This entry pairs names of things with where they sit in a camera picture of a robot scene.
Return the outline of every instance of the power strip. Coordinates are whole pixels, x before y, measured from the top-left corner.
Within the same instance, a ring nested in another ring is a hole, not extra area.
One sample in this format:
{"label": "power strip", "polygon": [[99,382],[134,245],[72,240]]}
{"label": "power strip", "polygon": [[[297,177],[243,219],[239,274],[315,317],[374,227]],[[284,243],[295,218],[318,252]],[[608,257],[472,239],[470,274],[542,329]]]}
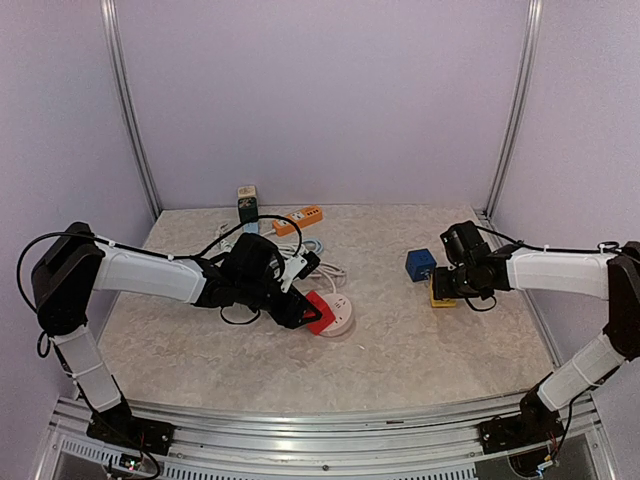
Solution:
{"label": "power strip", "polygon": [[[310,207],[302,208],[297,212],[293,212],[285,216],[295,222],[300,228],[313,225],[323,218],[322,209],[317,205],[311,205]],[[295,231],[293,225],[285,222],[284,220],[274,220],[273,229],[276,231],[276,235],[278,235],[279,237],[289,235],[290,233],[293,233]]]}

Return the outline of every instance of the white robotic arm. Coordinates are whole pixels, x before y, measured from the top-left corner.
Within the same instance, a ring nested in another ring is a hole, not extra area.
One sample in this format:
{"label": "white robotic arm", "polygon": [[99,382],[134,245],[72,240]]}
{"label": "white robotic arm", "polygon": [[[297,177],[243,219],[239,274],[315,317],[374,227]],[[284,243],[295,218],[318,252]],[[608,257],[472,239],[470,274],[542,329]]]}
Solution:
{"label": "white robotic arm", "polygon": [[557,435],[559,409],[640,356],[640,243],[603,244],[599,251],[586,252],[516,242],[492,252],[472,222],[451,226],[441,238],[454,267],[436,269],[436,299],[487,299],[495,290],[542,289],[609,301],[603,331],[525,395],[520,415],[480,424],[485,453]]}
{"label": "white robotic arm", "polygon": [[[609,300],[608,262],[615,257],[613,253],[534,252],[523,248],[507,260],[507,276],[516,290],[554,290]],[[589,387],[599,386],[597,382],[625,361],[626,357],[601,332],[540,384],[538,396],[549,410],[559,410]]]}
{"label": "white robotic arm", "polygon": [[254,319],[265,311],[286,328],[322,316],[292,286],[295,278],[305,278],[320,263],[305,249],[285,261],[275,244],[245,233],[231,251],[212,259],[201,254],[175,258],[96,237],[83,223],[60,235],[33,269],[35,309],[63,368],[93,411],[87,434],[109,443],[130,446],[127,443],[145,438],[150,451],[166,454],[173,427],[131,414],[87,328],[85,311],[93,290],[156,295],[203,308],[240,303],[256,313]]}

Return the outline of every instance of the wire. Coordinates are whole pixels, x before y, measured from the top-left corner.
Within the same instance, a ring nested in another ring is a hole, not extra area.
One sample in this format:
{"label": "wire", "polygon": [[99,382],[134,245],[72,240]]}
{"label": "wire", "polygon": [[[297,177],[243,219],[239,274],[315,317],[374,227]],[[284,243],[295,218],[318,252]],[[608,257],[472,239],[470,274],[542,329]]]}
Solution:
{"label": "wire", "polygon": [[326,278],[327,280],[329,280],[329,283],[331,284],[331,291],[332,293],[336,293],[336,283],[333,281],[333,279],[331,278],[331,276],[325,271],[325,270],[319,270],[320,267],[318,267],[316,269],[316,271],[318,273],[320,273],[321,276],[323,276],[324,278]]}
{"label": "wire", "polygon": [[225,238],[229,237],[234,232],[240,230],[247,223],[255,223],[257,220],[266,219],[266,218],[271,218],[271,219],[274,219],[274,220],[282,220],[284,222],[287,222],[287,223],[290,223],[291,225],[293,225],[293,228],[295,229],[296,233],[298,234],[298,246],[296,247],[296,251],[295,251],[295,255],[297,255],[300,252],[300,250],[302,249],[302,231],[300,230],[300,227],[298,226],[298,224],[296,222],[294,222],[293,220],[291,220],[291,219],[289,219],[287,217],[283,217],[281,215],[257,215],[255,217],[252,217],[252,218],[248,219],[248,220],[240,222],[235,227],[233,227],[231,230],[228,230],[227,232],[223,233],[218,238],[216,238],[213,242],[211,242],[209,245],[204,247],[204,249],[202,249],[202,251],[200,253],[196,253],[195,255],[183,255],[183,256],[175,257],[175,258],[178,259],[178,260],[191,259],[191,258],[194,258],[194,257],[195,258],[202,258],[207,253],[209,253],[209,251],[213,247],[218,245],[222,240],[224,240]]}
{"label": "wire", "polygon": [[569,416],[567,417],[567,426],[564,428],[564,433],[562,434],[562,438],[560,439],[558,448],[556,449],[555,455],[553,455],[552,457],[554,461],[556,460],[556,458],[558,458],[558,455],[560,455],[560,450],[562,450],[564,441],[567,438],[567,433],[569,433],[569,428],[571,427],[571,419],[573,418],[573,403],[580,397],[580,395],[582,395],[582,393],[579,393],[578,395],[573,397],[569,402]]}
{"label": "wire", "polygon": [[504,233],[496,232],[495,230],[491,230],[490,228],[485,228],[481,225],[476,225],[478,230],[482,230],[483,232],[490,233],[495,235],[496,237],[502,238],[509,243],[514,245],[521,245],[524,248],[528,248],[529,250],[535,250],[536,252],[550,252],[550,253],[578,253],[578,254],[594,254],[594,253],[621,253],[620,252],[620,244],[614,241],[601,242],[598,244],[598,247],[602,247],[599,249],[580,249],[580,248],[545,248],[545,247],[537,247],[535,245],[529,245],[525,243],[523,240],[516,240],[511,238]]}
{"label": "wire", "polygon": [[[45,337],[47,339],[47,349],[43,352],[42,340],[44,340]],[[49,339],[49,337],[47,337],[47,332],[45,332],[44,330],[40,333],[40,336],[38,337],[38,344],[36,346],[36,351],[38,352],[38,356],[40,358],[47,358],[49,356],[49,352],[51,351],[51,340]]]}
{"label": "wire", "polygon": [[488,312],[489,310],[493,310],[494,308],[496,308],[496,305],[498,304],[498,300],[496,300],[495,296],[491,295],[491,297],[489,298],[493,299],[493,305],[487,308],[476,307],[473,303],[471,303],[471,300],[469,300],[469,298],[467,297],[464,298],[464,301],[467,302],[467,305],[469,305],[469,308],[474,312]]}
{"label": "wire", "polygon": [[262,313],[260,310],[258,310],[258,313],[256,313],[251,320],[247,320],[246,322],[232,322],[230,320],[227,320],[227,318],[224,316],[223,312],[225,308],[227,307],[222,307],[220,309],[220,318],[222,318],[222,321],[224,323],[228,323],[229,325],[251,325],[253,322],[260,318],[260,314]]}

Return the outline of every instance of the table surface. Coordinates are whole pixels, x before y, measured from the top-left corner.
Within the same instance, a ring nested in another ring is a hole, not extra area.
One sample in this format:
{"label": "table surface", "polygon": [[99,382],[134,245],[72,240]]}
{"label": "table surface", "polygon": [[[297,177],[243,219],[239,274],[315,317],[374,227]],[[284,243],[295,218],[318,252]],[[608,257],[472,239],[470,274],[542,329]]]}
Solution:
{"label": "table surface", "polygon": [[[511,393],[551,371],[519,293],[498,293],[498,306],[486,313],[461,301],[433,309],[426,284],[412,283],[405,270],[407,251],[418,248],[445,264],[439,235],[452,223],[477,220],[471,208],[323,210],[324,220],[303,234],[321,239],[321,258],[347,271],[338,291],[353,303],[355,328],[327,339],[306,328],[284,329],[267,314],[250,326],[231,326],[217,310],[122,293],[100,347],[125,396],[243,412],[384,410]],[[234,208],[164,211],[146,247],[197,252],[226,222],[237,222]],[[295,241],[295,235],[271,238]],[[330,291],[326,280],[297,285],[305,293]]]}

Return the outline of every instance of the lavender wall panel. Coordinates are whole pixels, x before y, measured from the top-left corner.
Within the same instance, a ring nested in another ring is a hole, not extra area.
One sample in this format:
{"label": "lavender wall panel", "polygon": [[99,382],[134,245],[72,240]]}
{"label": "lavender wall panel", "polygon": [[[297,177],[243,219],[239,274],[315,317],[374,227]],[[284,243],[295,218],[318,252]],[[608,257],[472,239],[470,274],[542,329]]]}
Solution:
{"label": "lavender wall panel", "polygon": [[[640,239],[640,3],[545,1],[524,121],[496,216],[538,244]],[[607,322],[604,302],[537,293],[565,359]],[[640,478],[640,366],[596,401],[622,478]]]}
{"label": "lavender wall panel", "polygon": [[[5,1],[0,15],[0,464],[27,478],[53,405],[70,390],[22,303],[15,263],[33,237],[74,220],[140,243],[152,220],[113,85],[99,2]],[[37,259],[27,260],[27,275]],[[111,296],[90,309],[101,327]]]}
{"label": "lavender wall panel", "polygon": [[167,208],[484,205],[528,2],[118,2]]}

